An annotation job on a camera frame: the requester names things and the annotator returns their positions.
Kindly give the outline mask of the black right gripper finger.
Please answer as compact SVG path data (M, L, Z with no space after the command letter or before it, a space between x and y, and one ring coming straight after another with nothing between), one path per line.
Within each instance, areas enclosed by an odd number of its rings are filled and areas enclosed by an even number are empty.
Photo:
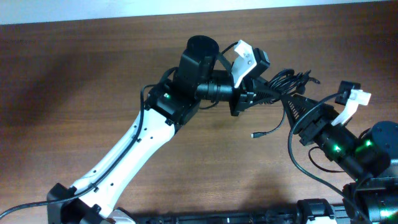
M292 112L307 112L317 103L318 101L316 100L298 94L291 96L288 100L288 106Z
M287 119L289 120L290 127L292 128L296 124L298 119L302 117L306 112L292 112L288 106L289 99L290 98L281 99L281 102L287 115Z

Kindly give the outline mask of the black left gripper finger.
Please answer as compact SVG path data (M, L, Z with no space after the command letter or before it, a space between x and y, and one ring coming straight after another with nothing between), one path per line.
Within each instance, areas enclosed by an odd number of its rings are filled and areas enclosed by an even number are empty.
M262 77L257 77L252 80L253 92L254 93L273 93L274 91L270 88L269 83Z
M279 100L280 100L280 93L259 91L259 92L253 94L253 99L251 101L251 104L252 105L257 105L257 104L271 105Z

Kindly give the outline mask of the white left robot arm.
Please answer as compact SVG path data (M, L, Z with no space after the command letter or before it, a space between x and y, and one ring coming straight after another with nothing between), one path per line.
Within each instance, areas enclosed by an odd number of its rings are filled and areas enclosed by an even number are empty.
M233 62L212 38L189 38L179 65L141 90L137 118L107 155L70 187L57 184L50 190L49 223L129 223L115 207L122 192L201 110L203 100L227 102L232 116L267 100L272 91L261 75L270 67L268 55L243 40L231 48L237 55Z

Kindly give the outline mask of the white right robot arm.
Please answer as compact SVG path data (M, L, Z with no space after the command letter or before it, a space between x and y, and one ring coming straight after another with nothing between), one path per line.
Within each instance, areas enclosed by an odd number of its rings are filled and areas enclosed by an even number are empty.
M301 95L283 96L284 111L290 124L287 150L294 166L308 177L343 197L348 216L361 223L397 223L397 123L380 121L355 136L327 101ZM303 146L315 144L326 158L335 162L353 182L338 189L304 169L295 159L292 138L299 136Z

